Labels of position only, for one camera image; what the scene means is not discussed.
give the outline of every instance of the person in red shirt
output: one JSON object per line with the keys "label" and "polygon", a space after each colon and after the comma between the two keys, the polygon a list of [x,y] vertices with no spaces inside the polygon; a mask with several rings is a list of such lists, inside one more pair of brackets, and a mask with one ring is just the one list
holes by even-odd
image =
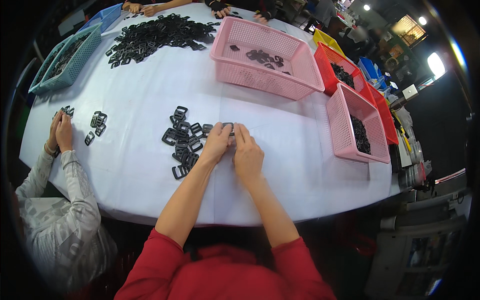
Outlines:
{"label": "person in red shirt", "polygon": [[233,142],[230,131],[230,124],[213,127],[200,158],[165,205],[115,299],[336,299],[270,189],[262,173],[264,153],[242,124],[234,124],[233,164],[262,219],[276,272],[257,265],[253,253],[233,246],[199,249],[197,261],[183,253],[210,173]]}

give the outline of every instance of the white tablecloth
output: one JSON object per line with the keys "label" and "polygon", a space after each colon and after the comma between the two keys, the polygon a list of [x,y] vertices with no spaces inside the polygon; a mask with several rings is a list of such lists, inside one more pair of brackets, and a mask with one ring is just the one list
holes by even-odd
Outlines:
{"label": "white tablecloth", "polygon": [[[252,12],[240,9],[252,20]],[[192,3],[164,11],[190,20],[217,22],[209,8]],[[215,80],[209,50],[163,47],[143,62],[110,69],[105,52],[121,28],[151,20],[144,16],[124,20],[122,12],[102,34],[102,42],[82,68],[75,83],[37,97],[28,117],[20,159],[31,167],[48,138],[51,117],[61,107],[75,108],[73,147],[92,183],[105,216],[154,224],[179,186],[171,168],[173,147],[161,141],[169,116],[178,105],[189,109],[187,121],[215,124],[241,122],[265,152],[263,171],[294,221],[336,214],[365,206],[389,195],[391,166],[361,163],[333,155],[325,102],[314,93],[293,101],[263,91]],[[312,36],[279,20],[270,26],[307,41]],[[107,128],[90,146],[84,139],[92,130],[94,111],[108,115]],[[259,215],[238,184],[231,163],[233,151],[211,175],[197,224],[258,225]],[[66,196],[60,158],[49,180]]]}

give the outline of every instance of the red plastic basket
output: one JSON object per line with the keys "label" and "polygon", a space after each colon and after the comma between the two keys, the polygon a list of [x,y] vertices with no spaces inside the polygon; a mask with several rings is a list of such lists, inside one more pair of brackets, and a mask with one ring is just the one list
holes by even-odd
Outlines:
{"label": "red plastic basket", "polygon": [[337,83],[342,82],[335,76],[332,66],[330,65],[330,63],[334,63],[340,67],[343,67],[345,72],[352,75],[355,90],[362,97],[367,99],[367,101],[373,104],[373,106],[375,106],[372,94],[367,87],[369,84],[365,81],[360,69],[357,68],[357,66],[344,58],[341,54],[338,54],[335,50],[332,50],[329,46],[320,42],[318,43],[317,51],[315,51],[313,56],[317,61],[318,69],[320,70],[322,80],[324,81],[325,94],[329,96],[333,95],[333,93],[336,91]]}
{"label": "red plastic basket", "polygon": [[[388,164],[390,154],[378,110],[346,84],[338,83],[337,87],[326,104],[335,156]],[[365,126],[372,155],[357,149],[350,115]]]}
{"label": "red plastic basket", "polygon": [[[234,51],[235,45],[240,50]],[[283,58],[283,66],[271,70],[251,61],[246,52],[263,50]],[[304,41],[259,23],[226,17],[210,51],[218,81],[239,84],[294,100],[323,92],[324,83],[310,47]]]}
{"label": "red plastic basket", "polygon": [[370,92],[372,93],[373,99],[375,104],[377,105],[378,113],[380,114],[380,118],[382,119],[382,124],[384,125],[385,130],[385,137],[387,138],[387,143],[390,144],[397,144],[398,145],[398,137],[396,135],[395,125],[393,124],[392,114],[390,113],[390,109],[388,108],[387,102],[382,94],[377,91],[373,86],[370,84],[368,85]]}

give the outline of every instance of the human hand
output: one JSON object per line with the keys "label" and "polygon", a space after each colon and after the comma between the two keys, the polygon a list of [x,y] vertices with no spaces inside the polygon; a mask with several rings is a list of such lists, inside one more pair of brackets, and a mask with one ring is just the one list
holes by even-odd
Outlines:
{"label": "human hand", "polygon": [[144,6],[139,4],[139,3],[130,3],[130,7],[128,9],[129,12],[131,13],[139,13],[141,9],[143,9]]}
{"label": "human hand", "polygon": [[47,146],[51,150],[55,150],[55,148],[57,148],[58,143],[57,143],[57,137],[55,136],[55,131],[57,130],[57,125],[64,114],[65,113],[63,112],[63,110],[60,109],[55,115],[55,117],[53,117],[52,123],[50,124],[50,135],[47,140]]}
{"label": "human hand", "polygon": [[269,12],[259,12],[258,14],[253,15],[253,17],[261,24],[267,25],[268,20],[272,18],[272,15]]}
{"label": "human hand", "polygon": [[231,130],[232,125],[230,124],[227,124],[225,127],[223,127],[223,129],[221,122],[215,124],[208,134],[207,141],[202,154],[199,157],[199,161],[206,161],[207,163],[215,166],[222,158],[222,155],[225,153],[226,149],[233,142],[233,138],[230,137]]}
{"label": "human hand", "polygon": [[230,10],[232,9],[225,3],[221,3],[216,0],[212,1],[209,6],[212,9],[212,15],[216,14],[220,18],[228,16],[230,14]]}
{"label": "human hand", "polygon": [[235,172],[242,183],[248,187],[262,177],[264,152],[257,145],[255,139],[250,136],[245,125],[235,123],[233,129],[237,142],[237,151],[233,157]]}
{"label": "human hand", "polygon": [[140,12],[143,12],[145,17],[151,17],[158,12],[157,5],[144,6]]}
{"label": "human hand", "polygon": [[73,150],[72,148],[72,123],[70,122],[70,116],[63,114],[60,122],[57,124],[55,130],[55,136],[57,137],[57,143],[60,147],[60,152],[67,150]]}

